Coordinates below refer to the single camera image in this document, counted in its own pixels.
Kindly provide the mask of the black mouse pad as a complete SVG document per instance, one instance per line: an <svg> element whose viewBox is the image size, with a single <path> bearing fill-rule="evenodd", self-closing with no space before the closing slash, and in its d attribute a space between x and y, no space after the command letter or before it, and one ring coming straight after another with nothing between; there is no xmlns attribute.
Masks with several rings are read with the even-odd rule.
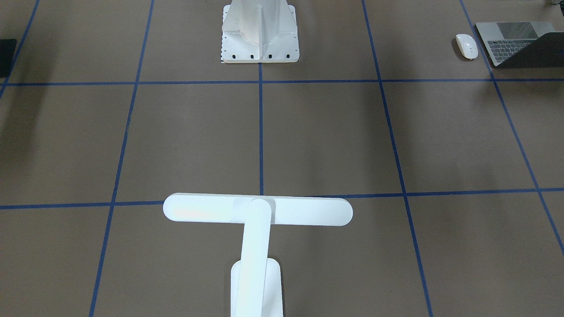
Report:
<svg viewBox="0 0 564 317"><path fill-rule="evenodd" d="M0 78L7 78L11 74L17 42L16 39L0 40Z"/></svg>

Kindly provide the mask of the grey laptop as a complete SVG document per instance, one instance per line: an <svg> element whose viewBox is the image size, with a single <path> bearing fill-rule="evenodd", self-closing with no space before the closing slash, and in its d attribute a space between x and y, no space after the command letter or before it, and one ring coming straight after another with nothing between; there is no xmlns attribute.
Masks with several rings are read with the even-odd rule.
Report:
<svg viewBox="0 0 564 317"><path fill-rule="evenodd" d="M495 68L564 66L564 34L551 22L478 22L475 27Z"/></svg>

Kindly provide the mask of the white desk lamp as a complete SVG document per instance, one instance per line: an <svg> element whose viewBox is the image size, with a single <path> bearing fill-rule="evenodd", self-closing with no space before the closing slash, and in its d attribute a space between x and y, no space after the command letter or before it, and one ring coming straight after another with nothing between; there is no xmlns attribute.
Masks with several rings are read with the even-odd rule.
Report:
<svg viewBox="0 0 564 317"><path fill-rule="evenodd" d="M338 197L173 193L163 203L171 221L243 224L240 260L231 267L232 317L282 317L284 299L278 261L268 256L272 225L338 227L353 218Z"/></svg>

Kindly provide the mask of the white computer mouse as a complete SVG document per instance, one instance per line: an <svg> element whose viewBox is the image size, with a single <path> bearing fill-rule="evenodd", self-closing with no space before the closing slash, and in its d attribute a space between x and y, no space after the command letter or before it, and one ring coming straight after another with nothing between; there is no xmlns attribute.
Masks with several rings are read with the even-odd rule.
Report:
<svg viewBox="0 0 564 317"><path fill-rule="evenodd" d="M469 34L457 34L455 40L462 56L468 60L474 60L478 57L477 43Z"/></svg>

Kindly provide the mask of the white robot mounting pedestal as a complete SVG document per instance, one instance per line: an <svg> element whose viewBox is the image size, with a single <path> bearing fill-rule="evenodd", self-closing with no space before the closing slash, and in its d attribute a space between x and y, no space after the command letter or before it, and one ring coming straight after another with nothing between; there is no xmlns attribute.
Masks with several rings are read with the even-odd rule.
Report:
<svg viewBox="0 0 564 317"><path fill-rule="evenodd" d="M223 7L223 63L296 63L296 9L286 0L233 0Z"/></svg>

